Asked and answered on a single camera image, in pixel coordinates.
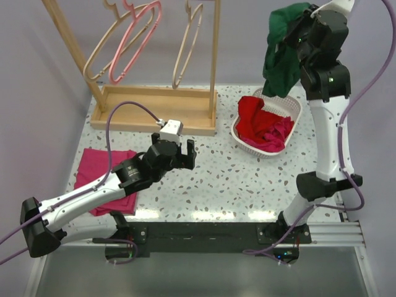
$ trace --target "wooden pole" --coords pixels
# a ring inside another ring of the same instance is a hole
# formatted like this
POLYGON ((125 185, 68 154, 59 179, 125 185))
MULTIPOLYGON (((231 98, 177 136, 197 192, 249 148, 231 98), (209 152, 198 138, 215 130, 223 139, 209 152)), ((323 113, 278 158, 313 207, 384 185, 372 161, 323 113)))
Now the wooden pole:
POLYGON ((220 29, 220 0, 215 0, 215 17, 213 24, 213 42, 212 42, 212 67, 210 71, 210 100, 209 100, 209 118, 212 118, 213 103, 215 95, 215 81, 216 81, 216 64, 217 64, 217 49, 218 49, 218 32, 220 29))
MULTIPOLYGON (((65 45, 67 46, 70 54, 81 74, 83 74, 84 66, 86 63, 84 54, 75 38, 61 8, 59 7, 56 0, 41 0, 46 10, 52 18, 60 36, 62 37, 65 45)), ((86 82, 88 88, 91 90, 93 97, 97 101, 97 105, 101 111, 106 110, 106 101, 103 97, 98 85, 95 82, 86 82)))

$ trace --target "white basket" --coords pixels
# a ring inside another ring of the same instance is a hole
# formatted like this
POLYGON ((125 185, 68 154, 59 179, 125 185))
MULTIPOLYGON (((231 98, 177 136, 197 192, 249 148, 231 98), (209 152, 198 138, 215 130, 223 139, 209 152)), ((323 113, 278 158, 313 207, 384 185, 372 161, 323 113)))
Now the white basket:
MULTIPOLYGON (((293 135, 293 132, 295 130, 295 127, 298 123, 299 117, 301 116, 301 113, 303 112, 303 106, 301 105, 301 102, 298 101, 297 99, 287 96, 286 98, 280 98, 280 97, 267 97, 262 94, 262 88, 259 88, 253 93, 253 96, 262 98, 264 100, 264 110, 269 111, 271 113, 275 113, 279 116, 283 117, 291 117, 291 120, 295 122, 293 125, 293 128, 289 134, 289 136, 286 138, 285 141, 285 148, 287 146, 287 143, 289 143, 290 137, 293 135)), ((259 158, 272 158, 280 153, 282 153, 284 150, 277 152, 277 153, 268 153, 263 150, 259 150, 258 148, 252 147, 251 145, 243 142, 238 135, 237 130, 235 129, 236 125, 239 123, 239 116, 236 117, 234 120, 232 126, 231 126, 231 134, 234 137, 234 139, 238 143, 238 147, 247 151, 248 153, 251 153, 259 158)))

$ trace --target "green cloth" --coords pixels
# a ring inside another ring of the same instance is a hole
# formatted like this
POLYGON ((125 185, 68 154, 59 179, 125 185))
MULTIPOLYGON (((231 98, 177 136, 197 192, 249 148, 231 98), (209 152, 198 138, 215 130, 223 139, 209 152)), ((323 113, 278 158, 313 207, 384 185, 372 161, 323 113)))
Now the green cloth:
POLYGON ((262 72, 265 78, 263 95, 285 98, 300 79, 297 52, 282 41, 286 36, 288 24, 301 17, 309 6, 310 3, 296 3, 271 12, 268 49, 262 72))

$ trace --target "pink hanger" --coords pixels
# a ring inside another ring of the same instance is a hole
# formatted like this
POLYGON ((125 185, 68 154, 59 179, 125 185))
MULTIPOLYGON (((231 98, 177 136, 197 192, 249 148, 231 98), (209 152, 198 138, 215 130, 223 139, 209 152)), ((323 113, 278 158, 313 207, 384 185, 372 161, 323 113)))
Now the pink hanger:
POLYGON ((131 12, 132 23, 129 25, 128 29, 126 30, 126 32, 125 32, 125 34, 123 36, 123 39, 121 40, 121 43, 118 46, 117 52, 116 52, 116 54, 114 56, 114 59, 111 62, 111 66, 110 66, 110 70, 109 70, 109 81, 113 85, 118 84, 125 77, 125 75, 131 70, 131 68, 135 64, 137 58, 140 56, 141 52, 145 48, 147 42, 149 42, 149 40, 151 39, 154 30, 157 28, 158 23, 159 23, 159 21, 161 21, 161 18, 162 18, 162 6, 161 6, 161 2, 159 0, 147 4, 138 14, 136 14, 135 6, 133 4, 129 5, 126 1, 127 0, 123 0, 123 5, 124 5, 126 10, 131 12), (158 7, 158 17, 157 17, 153 27, 148 32, 147 36, 144 38, 142 44, 137 49, 137 51, 134 54, 134 56, 132 57, 132 59, 129 61, 127 66, 124 68, 124 70, 122 71, 121 75, 117 79, 114 79, 114 73, 113 72, 114 72, 114 70, 116 69, 116 67, 118 65, 118 61, 119 61, 119 58, 121 56, 122 50, 125 47, 125 44, 128 41, 128 38, 130 37, 133 29, 135 28, 136 24, 139 23, 139 21, 142 19, 142 17, 144 16, 144 14, 146 12, 150 12, 151 9, 153 9, 155 7, 158 7))

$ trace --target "beige hanger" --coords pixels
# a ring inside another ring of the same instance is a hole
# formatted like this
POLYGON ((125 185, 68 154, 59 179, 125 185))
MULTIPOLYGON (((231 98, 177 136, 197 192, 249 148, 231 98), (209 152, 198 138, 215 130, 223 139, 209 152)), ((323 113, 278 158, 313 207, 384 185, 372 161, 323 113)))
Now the beige hanger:
POLYGON ((179 87, 179 84, 181 82, 181 79, 183 78, 184 72, 186 71, 188 62, 190 61, 192 50, 194 49, 194 46, 195 46, 196 41, 197 41, 198 32, 199 32, 199 28, 200 28, 200 23, 202 21, 202 11, 203 11, 203 9, 204 9, 204 5, 201 3, 201 4, 199 4, 197 6, 197 8, 191 14, 191 6, 190 6, 188 0, 186 0, 186 12, 187 12, 187 15, 188 15, 188 24, 187 24, 187 27, 186 27, 186 31, 184 32, 184 37, 183 37, 183 41, 181 42, 178 58, 176 60, 176 64, 174 65, 174 69, 173 69, 172 88, 174 90, 176 90, 179 87), (198 12, 200 12, 200 14, 199 14, 199 20, 198 20, 198 26, 197 26, 196 34, 195 34, 194 39, 192 41, 192 45, 191 45, 191 48, 190 48, 190 52, 189 52, 189 54, 187 56, 186 62, 184 63, 183 68, 181 69, 181 72, 180 72, 180 75, 179 75, 179 79, 176 81, 176 72, 177 72, 178 67, 179 67, 181 54, 183 53, 184 45, 186 43, 187 36, 188 36, 188 33, 190 31, 190 28, 191 28, 192 21, 195 19, 195 17, 196 17, 198 12))
MULTIPOLYGON (((89 77, 88 73, 90 73, 91 71, 91 65, 93 63, 93 61, 95 60, 96 56, 98 55, 98 53, 101 51, 103 45, 105 45, 107 39, 111 36, 111 34, 113 34, 114 30, 124 21, 126 20, 128 17, 131 16, 131 12, 128 11, 125 14, 123 14, 122 16, 119 15, 118 12, 118 8, 117 8, 117 4, 113 3, 110 4, 107 0, 103 0, 103 5, 113 11, 113 14, 115 16, 116 21, 114 22, 114 24, 109 28, 109 30, 107 30, 107 32, 103 35, 102 39, 99 41, 97 47, 93 50, 91 57, 89 57, 87 63, 85 63, 84 69, 83 69, 83 75, 84 78, 87 82, 96 82, 110 67, 111 62, 110 61, 97 75, 93 76, 93 77, 89 77)), ((135 7, 136 11, 142 10, 147 4, 143 4, 143 5, 139 5, 135 7)), ((144 26, 144 28, 123 48, 123 50, 121 51, 121 55, 122 56, 125 51, 127 51, 132 45, 133 43, 148 29, 148 27, 151 25, 151 23, 154 20, 154 14, 155 14, 155 10, 154 8, 151 10, 152 11, 152 16, 150 18, 150 20, 148 20, 148 22, 146 23, 146 25, 144 26)))

